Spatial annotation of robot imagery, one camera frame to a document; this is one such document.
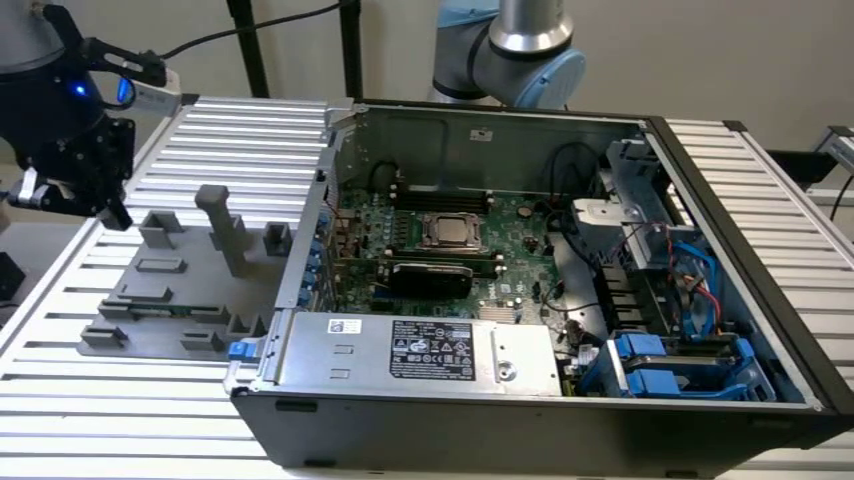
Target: blue latch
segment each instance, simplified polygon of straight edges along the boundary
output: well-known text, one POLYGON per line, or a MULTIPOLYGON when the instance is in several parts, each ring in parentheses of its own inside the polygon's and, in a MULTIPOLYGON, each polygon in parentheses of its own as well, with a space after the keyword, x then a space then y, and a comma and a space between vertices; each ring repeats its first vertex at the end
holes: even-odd
POLYGON ((628 392, 635 397, 679 398, 676 377, 665 370, 635 370, 625 375, 628 392))
POLYGON ((651 357, 665 357, 664 345, 657 335, 643 333, 627 333, 616 340, 616 353, 621 358, 645 355, 651 357))
POLYGON ((254 358, 254 343, 232 342, 228 346, 228 360, 245 361, 254 358))

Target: power supply label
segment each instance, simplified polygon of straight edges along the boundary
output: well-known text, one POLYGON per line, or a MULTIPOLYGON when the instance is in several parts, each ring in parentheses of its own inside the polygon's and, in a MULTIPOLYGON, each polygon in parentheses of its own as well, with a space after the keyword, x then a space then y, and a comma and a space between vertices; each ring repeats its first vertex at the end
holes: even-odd
POLYGON ((473 381, 471 324, 395 320, 388 369, 395 378, 473 381))

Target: black cable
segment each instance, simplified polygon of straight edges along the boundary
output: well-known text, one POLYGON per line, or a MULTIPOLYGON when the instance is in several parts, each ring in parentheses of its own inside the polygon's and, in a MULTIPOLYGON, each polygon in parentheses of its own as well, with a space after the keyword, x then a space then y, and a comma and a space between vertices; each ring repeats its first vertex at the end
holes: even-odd
POLYGON ((276 18, 273 20, 268 20, 266 22, 257 23, 257 24, 250 25, 248 27, 234 28, 232 30, 225 30, 224 32, 218 32, 218 33, 213 33, 210 35, 205 35, 204 37, 197 38, 197 39, 184 43, 182 45, 178 45, 177 47, 174 47, 166 53, 160 55, 160 58, 162 58, 164 60, 168 60, 169 58, 176 56, 178 53, 182 53, 185 50, 189 50, 192 47, 198 46, 202 43, 210 42, 213 40, 218 40, 220 38, 228 37, 230 35, 238 35, 241 33, 249 33, 249 32, 253 32, 254 30, 257 30, 260 28, 272 27, 273 25, 280 25, 280 24, 287 23, 287 22, 293 22, 293 21, 301 20, 304 18, 316 17, 317 15, 323 15, 324 13, 328 13, 328 12, 331 12, 333 10, 337 10, 341 7, 345 7, 347 5, 353 3, 355 1, 356 0, 341 0, 335 5, 329 5, 328 7, 323 7, 320 9, 317 9, 317 10, 312 10, 311 12, 297 13, 296 15, 291 15, 291 16, 287 16, 287 17, 276 18))
POLYGON ((592 302, 588 303, 585 305, 581 305, 580 307, 572 307, 572 308, 557 308, 551 304, 551 295, 552 293, 555 293, 555 290, 557 289, 557 285, 560 285, 560 283, 563 282, 557 282, 555 283, 551 288, 548 289, 548 292, 545 293, 545 296, 543 297, 543 305, 545 305, 551 310, 553 310, 555 312, 561 312, 561 313, 569 313, 569 312, 576 312, 579 310, 584 310, 585 308, 589 307, 597 307, 599 302, 592 302))
POLYGON ((599 305, 599 302, 592 302, 585 305, 581 305, 580 307, 557 308, 551 304, 551 302, 545 301, 545 306, 555 312, 571 313, 571 312, 577 312, 579 310, 584 310, 585 308, 589 308, 589 307, 599 307, 600 305, 599 305))
POLYGON ((844 185, 842 185, 842 189, 839 190, 839 196, 836 197, 836 201, 832 203, 832 209, 830 210, 831 222, 836 216, 836 210, 839 209, 839 204, 842 203, 842 197, 844 197, 844 191, 848 189, 848 186, 851 185, 851 180, 854 180, 854 175, 848 177, 847 181, 844 182, 844 185))

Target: wire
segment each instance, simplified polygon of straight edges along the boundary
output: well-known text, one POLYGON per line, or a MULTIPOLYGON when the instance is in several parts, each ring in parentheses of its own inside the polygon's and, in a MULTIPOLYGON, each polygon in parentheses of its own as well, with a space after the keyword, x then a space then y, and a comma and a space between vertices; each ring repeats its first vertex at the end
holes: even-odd
POLYGON ((842 188, 839 189, 839 195, 836 196, 836 201, 832 202, 832 209, 830 210, 831 222, 836 216, 836 210, 839 209, 839 204, 842 203, 842 197, 844 196, 844 191, 848 189, 848 186, 851 185, 851 180, 854 180, 854 175, 848 177, 847 181, 844 182, 844 185, 842 185, 842 188))
POLYGON ((541 299, 543 305, 545 305, 549 310, 553 310, 555 312, 569 313, 569 312, 577 312, 579 310, 584 310, 585 308, 589 308, 589 307, 599 306, 599 302, 592 302, 592 303, 587 303, 585 305, 581 305, 580 307, 572 307, 572 308, 555 307, 549 302, 549 298, 551 298, 551 294, 555 293, 555 290, 560 285, 563 285, 563 281, 559 281, 551 286, 551 288, 548 289, 548 292, 545 293, 545 296, 541 299))
POLYGON ((316 17, 317 15, 323 15, 324 13, 328 13, 328 12, 331 12, 333 10, 337 10, 339 8, 343 8, 343 7, 348 6, 355 1, 356 0, 341 0, 335 5, 329 5, 328 7, 323 7, 320 9, 317 9, 317 10, 312 10, 311 12, 297 13, 296 15, 291 15, 291 16, 287 16, 287 17, 276 18, 276 19, 269 20, 266 22, 261 22, 261 23, 257 23, 254 25, 249 25, 248 27, 234 28, 232 30, 225 30, 222 32, 213 33, 210 35, 205 35, 204 37, 197 38, 197 39, 184 43, 182 45, 178 45, 177 47, 174 47, 166 53, 160 55, 160 58, 162 58, 164 60, 168 60, 169 58, 174 57, 177 54, 180 54, 184 51, 189 50, 192 47, 196 47, 196 46, 201 45, 202 43, 210 42, 213 40, 218 40, 220 38, 228 37, 230 35, 240 35, 241 33, 253 32, 260 28, 272 27, 273 25, 280 25, 280 24, 287 23, 287 22, 293 22, 293 21, 301 20, 304 18, 316 17))
MULTIPOLYGON (((683 275, 683 278, 688 281, 692 282, 693 281, 693 277, 689 275, 683 275)), ((722 314, 720 314, 720 302, 718 301, 718 298, 711 294, 711 292, 708 292, 708 290, 706 290, 703 287, 700 287, 699 285, 696 287, 693 287, 693 291, 696 293, 699 293, 703 297, 706 297, 706 299, 708 300, 708 302, 711 303, 712 307, 714 307, 714 311, 715 311, 715 325, 720 325, 720 321, 722 321, 722 314)))

